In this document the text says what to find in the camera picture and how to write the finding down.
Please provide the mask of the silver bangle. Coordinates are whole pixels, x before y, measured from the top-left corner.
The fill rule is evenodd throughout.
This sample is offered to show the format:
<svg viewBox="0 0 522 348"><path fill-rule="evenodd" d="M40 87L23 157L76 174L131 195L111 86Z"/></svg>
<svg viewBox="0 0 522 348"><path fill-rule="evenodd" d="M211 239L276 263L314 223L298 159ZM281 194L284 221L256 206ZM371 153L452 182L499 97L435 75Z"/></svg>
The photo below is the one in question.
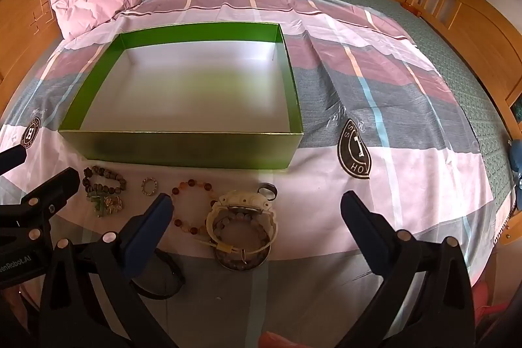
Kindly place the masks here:
<svg viewBox="0 0 522 348"><path fill-rule="evenodd" d="M214 255L224 268L249 271L267 259L271 239L259 218L253 210L233 208L214 222L214 235L221 246L214 248Z"/></svg>

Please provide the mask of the white wrist watch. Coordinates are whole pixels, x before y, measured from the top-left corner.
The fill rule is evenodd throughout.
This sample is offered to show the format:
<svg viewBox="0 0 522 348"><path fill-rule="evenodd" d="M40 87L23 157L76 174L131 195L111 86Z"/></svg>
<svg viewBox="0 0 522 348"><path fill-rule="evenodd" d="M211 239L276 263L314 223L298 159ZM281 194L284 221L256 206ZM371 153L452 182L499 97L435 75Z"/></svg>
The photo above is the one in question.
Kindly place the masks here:
<svg viewBox="0 0 522 348"><path fill-rule="evenodd" d="M256 192L232 190L212 205L205 220L208 245L243 260L270 249L279 232L272 203L277 188L261 184Z"/></svg>

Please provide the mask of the plaid bed sheet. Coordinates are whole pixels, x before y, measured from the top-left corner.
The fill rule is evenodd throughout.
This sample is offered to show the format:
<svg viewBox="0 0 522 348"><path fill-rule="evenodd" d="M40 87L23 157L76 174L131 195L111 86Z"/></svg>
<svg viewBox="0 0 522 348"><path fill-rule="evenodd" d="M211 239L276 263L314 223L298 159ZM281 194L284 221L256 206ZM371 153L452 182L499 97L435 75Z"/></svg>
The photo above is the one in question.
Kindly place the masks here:
<svg viewBox="0 0 522 348"><path fill-rule="evenodd" d="M91 34L57 43L35 63L1 126L1 146L40 129L26 162L1 179L1 200L18 202L66 167L87 161L58 133L81 84L116 35L213 21L281 25L302 114L303 136L284 171L211 171L119 164L128 180L122 212L98 218L83 192L52 221L54 238L87 242L119 229L149 200L191 178L216 193L278 189L280 225L270 258L250 272L216 263L209 247L170 228L162 247L187 282L149 308L182 347L250 347L269 330L314 347L334 346L379 287L340 214L352 190L425 240L458 239L477 281L511 208L502 120L454 51L421 19L389 0L147 0Z"/></svg>

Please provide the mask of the wooden headboard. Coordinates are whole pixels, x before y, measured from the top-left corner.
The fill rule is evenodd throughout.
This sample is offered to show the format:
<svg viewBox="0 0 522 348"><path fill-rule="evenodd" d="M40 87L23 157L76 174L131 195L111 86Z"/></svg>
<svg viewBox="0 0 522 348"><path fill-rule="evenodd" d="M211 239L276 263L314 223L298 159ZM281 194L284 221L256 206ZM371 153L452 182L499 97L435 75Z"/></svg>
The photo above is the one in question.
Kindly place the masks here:
<svg viewBox="0 0 522 348"><path fill-rule="evenodd" d="M50 0L1 0L1 110L37 59L60 36Z"/></svg>

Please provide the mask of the green cardboard box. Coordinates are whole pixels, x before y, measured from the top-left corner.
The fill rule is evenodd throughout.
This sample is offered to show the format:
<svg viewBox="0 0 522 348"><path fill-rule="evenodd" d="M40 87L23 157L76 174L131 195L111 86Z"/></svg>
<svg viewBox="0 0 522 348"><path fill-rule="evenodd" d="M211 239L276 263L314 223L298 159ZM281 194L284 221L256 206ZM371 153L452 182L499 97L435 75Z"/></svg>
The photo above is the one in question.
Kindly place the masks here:
<svg viewBox="0 0 522 348"><path fill-rule="evenodd" d="M282 29L213 22L118 35L59 132L91 160L283 170L303 126Z"/></svg>

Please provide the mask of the wooden footboard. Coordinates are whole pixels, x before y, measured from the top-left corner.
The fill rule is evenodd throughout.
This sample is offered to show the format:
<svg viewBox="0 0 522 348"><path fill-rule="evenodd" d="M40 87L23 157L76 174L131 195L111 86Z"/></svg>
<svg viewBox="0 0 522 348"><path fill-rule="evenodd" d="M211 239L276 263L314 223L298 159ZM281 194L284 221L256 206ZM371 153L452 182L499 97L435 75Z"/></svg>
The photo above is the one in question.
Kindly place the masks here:
<svg viewBox="0 0 522 348"><path fill-rule="evenodd" d="M509 135L521 138L511 107L521 98L521 33L486 0L407 0L466 62L492 98Z"/></svg>

